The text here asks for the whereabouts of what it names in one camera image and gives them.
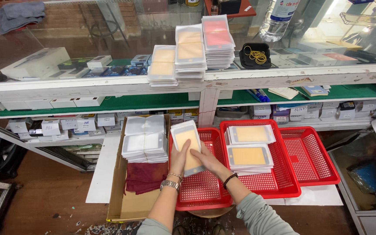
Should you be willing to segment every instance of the silver wristwatch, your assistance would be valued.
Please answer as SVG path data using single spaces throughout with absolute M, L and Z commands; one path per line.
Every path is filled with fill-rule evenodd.
M 178 191 L 178 193 L 179 193 L 179 184 L 176 183 L 176 182 L 174 182 L 174 181 L 172 181 L 172 180 L 164 180 L 164 181 L 162 181 L 162 183 L 160 184 L 160 190 L 161 191 L 162 191 L 163 186 L 170 186 L 172 188 L 175 188 L 176 191 Z

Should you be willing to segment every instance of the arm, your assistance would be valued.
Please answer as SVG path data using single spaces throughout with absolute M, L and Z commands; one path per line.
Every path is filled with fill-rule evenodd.
M 175 149 L 175 145 L 172 147 L 171 159 L 170 159 L 170 170 L 169 173 L 174 173 L 180 176 L 184 175 L 184 165 L 186 152 L 191 144 L 191 140 L 187 140 L 178 152 Z M 169 175 L 167 180 L 180 183 L 179 178 L 174 175 Z M 178 197 L 178 192 L 175 188 L 164 186 L 156 202 L 154 203 L 148 218 L 143 222 L 142 226 L 138 230 L 138 234 L 170 234 L 173 227 L 173 216 L 175 214 L 176 199 Z
M 225 182 L 232 173 L 221 164 L 201 143 L 201 153 L 193 149 L 191 154 L 199 158 L 204 166 L 218 179 Z M 237 207 L 237 217 L 243 219 L 251 235 L 296 235 L 291 226 L 283 221 L 266 204 L 262 196 L 252 193 L 239 179 L 231 178 L 226 184 Z

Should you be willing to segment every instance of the gray sleeve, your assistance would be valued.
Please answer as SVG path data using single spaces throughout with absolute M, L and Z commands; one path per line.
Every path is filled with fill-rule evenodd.
M 154 219 L 145 219 L 137 231 L 137 235 L 170 235 L 166 226 Z
M 260 195 L 248 194 L 236 207 L 251 235 L 297 235 L 291 226 L 268 206 Z

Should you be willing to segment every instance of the hand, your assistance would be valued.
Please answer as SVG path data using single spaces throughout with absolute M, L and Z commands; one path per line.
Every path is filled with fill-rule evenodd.
M 170 153 L 170 173 L 174 173 L 184 177 L 185 159 L 187 156 L 187 150 L 191 145 L 191 140 L 188 139 L 182 146 L 180 152 L 175 148 L 175 143 L 172 145 L 172 151 Z
M 221 181 L 225 181 L 232 173 L 208 151 L 207 146 L 201 141 L 201 153 L 191 149 L 191 154 L 200 159 L 201 163 Z

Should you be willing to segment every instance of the stack of screen protectors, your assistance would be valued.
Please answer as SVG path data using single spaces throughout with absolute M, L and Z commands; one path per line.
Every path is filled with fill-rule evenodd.
M 124 133 L 121 154 L 128 162 L 168 161 L 168 141 L 163 115 L 127 117 Z
M 205 171 L 206 168 L 201 161 L 190 153 L 190 149 L 195 149 L 198 152 L 201 152 L 200 137 L 198 135 L 197 126 L 195 125 L 194 120 L 173 125 L 170 127 L 170 132 L 172 133 L 175 148 L 178 151 L 181 151 L 182 146 L 188 139 L 191 140 L 191 145 L 186 153 L 184 177 Z
M 176 26 L 175 78 L 178 82 L 204 81 L 207 70 L 201 24 Z
M 207 68 L 227 69 L 234 60 L 234 44 L 228 29 L 227 15 L 203 16 Z
M 152 87 L 178 86 L 175 72 L 174 45 L 155 45 L 152 63 L 148 68 L 148 81 Z
M 230 126 L 224 133 L 230 170 L 238 175 L 271 173 L 268 144 L 276 141 L 271 125 Z

